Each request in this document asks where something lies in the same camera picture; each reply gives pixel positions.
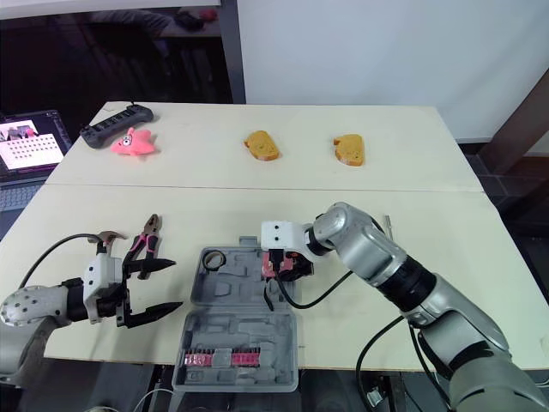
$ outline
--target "laptop screen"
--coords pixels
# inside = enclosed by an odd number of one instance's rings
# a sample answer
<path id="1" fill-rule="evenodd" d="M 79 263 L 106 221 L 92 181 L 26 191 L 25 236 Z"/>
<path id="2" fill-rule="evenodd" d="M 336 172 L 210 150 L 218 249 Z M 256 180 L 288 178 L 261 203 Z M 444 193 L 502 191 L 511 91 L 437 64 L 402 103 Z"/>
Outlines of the laptop screen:
<path id="1" fill-rule="evenodd" d="M 7 116 L 0 122 L 0 181 L 45 177 L 69 147 L 57 111 Z"/>

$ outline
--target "plush toy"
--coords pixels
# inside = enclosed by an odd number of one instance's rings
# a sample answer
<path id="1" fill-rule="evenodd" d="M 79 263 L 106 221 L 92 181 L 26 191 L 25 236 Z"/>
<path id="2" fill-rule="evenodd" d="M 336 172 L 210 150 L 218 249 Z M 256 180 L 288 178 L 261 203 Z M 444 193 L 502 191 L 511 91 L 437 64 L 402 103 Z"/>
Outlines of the plush toy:
<path id="1" fill-rule="evenodd" d="M 133 127 L 130 127 L 125 137 L 112 144 L 111 151 L 119 155 L 148 155 L 156 150 L 154 145 L 149 141 L 150 137 L 150 130 L 135 130 Z"/>

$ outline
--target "red-handled pliers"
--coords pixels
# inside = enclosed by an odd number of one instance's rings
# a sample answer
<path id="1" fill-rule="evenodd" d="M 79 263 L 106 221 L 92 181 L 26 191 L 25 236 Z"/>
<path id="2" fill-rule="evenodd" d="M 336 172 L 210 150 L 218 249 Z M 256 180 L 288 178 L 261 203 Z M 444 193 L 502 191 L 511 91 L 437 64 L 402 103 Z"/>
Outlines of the red-handled pliers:
<path id="1" fill-rule="evenodd" d="M 158 215 L 153 214 L 148 219 L 143 231 L 134 238 L 134 242 L 131 245 L 130 251 L 126 253 L 124 263 L 127 264 L 130 260 L 134 259 L 143 250 L 143 247 L 147 247 L 147 255 L 145 260 L 154 259 L 156 254 L 156 246 L 158 244 L 158 230 L 160 228 L 160 219 Z M 142 271 L 137 276 L 139 279 L 148 279 L 150 274 Z"/>

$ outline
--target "black power strip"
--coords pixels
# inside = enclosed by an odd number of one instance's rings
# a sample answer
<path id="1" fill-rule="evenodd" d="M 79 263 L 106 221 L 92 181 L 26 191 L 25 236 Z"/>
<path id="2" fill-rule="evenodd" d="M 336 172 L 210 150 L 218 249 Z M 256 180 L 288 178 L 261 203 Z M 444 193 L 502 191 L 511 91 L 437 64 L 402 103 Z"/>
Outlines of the black power strip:
<path id="1" fill-rule="evenodd" d="M 90 148 L 102 148 L 109 137 L 140 122 L 150 122 L 153 117 L 151 109 L 139 105 L 130 105 L 126 107 L 126 110 L 122 110 L 102 122 L 85 126 L 80 130 L 80 136 Z"/>

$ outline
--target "open tool case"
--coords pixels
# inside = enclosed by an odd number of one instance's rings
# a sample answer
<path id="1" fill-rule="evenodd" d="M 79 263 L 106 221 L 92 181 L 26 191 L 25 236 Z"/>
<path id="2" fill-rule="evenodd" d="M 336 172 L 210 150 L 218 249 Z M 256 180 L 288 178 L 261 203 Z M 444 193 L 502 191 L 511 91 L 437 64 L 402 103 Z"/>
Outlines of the open tool case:
<path id="1" fill-rule="evenodd" d="M 220 267 L 205 258 L 220 251 Z M 256 238 L 240 247 L 202 251 L 190 300 L 199 308 L 185 320 L 172 385 L 189 392 L 290 392 L 298 385 L 295 316 L 276 282 L 263 298 L 262 251 Z M 287 283 L 292 296 L 294 285 Z"/>

